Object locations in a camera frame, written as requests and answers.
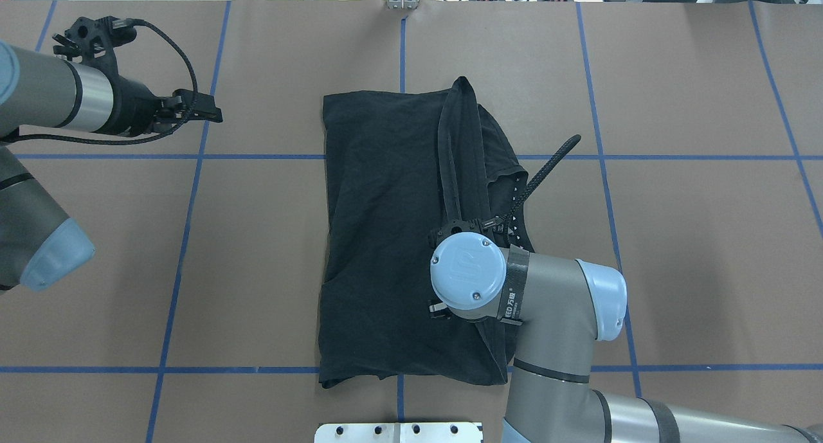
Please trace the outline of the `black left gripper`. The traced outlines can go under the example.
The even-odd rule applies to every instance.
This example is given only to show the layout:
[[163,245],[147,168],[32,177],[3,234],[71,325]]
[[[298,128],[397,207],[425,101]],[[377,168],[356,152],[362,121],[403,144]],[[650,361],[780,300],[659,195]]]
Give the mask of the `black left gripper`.
[[[135,41],[139,28],[152,30],[177,53],[187,68],[191,89],[158,96],[141,82],[120,74],[115,50]],[[164,138],[190,121],[223,123],[215,98],[198,91],[188,55],[146,19],[82,16],[52,39],[53,54],[62,57],[75,83],[73,106],[59,129],[121,138]]]

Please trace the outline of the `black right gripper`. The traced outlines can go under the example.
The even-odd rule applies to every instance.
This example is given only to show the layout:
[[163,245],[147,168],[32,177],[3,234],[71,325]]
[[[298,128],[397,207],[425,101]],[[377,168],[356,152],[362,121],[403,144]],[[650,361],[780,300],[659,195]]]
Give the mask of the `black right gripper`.
[[491,219],[471,219],[447,220],[443,225],[430,229],[428,233],[428,244],[431,248],[436,248],[449,236],[462,232],[475,233],[485,236],[491,242],[496,243],[498,239],[506,236],[509,228],[509,221],[504,217],[492,217]]

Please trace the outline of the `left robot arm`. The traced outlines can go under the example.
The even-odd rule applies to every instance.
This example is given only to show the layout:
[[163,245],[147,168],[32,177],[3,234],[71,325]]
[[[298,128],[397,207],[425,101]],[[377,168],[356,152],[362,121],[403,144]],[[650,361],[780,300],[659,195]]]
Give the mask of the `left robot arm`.
[[[152,93],[121,75],[117,48],[152,30],[185,63],[191,88]],[[76,19],[53,36],[52,55],[2,42],[1,286],[41,291],[95,255],[85,230],[41,185],[11,146],[58,141],[136,146],[167,138],[186,123],[221,123],[214,97],[198,87],[186,53],[146,19]]]

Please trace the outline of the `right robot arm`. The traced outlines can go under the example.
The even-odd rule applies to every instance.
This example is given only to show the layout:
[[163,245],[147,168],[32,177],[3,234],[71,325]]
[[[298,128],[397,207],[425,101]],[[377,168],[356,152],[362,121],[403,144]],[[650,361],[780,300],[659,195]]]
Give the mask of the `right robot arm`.
[[612,267],[501,248],[499,220],[433,230],[434,316],[518,328],[503,442],[820,442],[811,428],[670,406],[595,390],[593,348],[621,332],[628,305]]

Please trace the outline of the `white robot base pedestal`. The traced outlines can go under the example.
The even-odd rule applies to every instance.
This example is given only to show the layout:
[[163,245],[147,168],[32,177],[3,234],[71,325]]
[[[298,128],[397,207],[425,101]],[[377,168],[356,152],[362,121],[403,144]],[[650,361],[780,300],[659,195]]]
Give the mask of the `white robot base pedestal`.
[[314,442],[483,442],[475,422],[329,423],[315,431]]

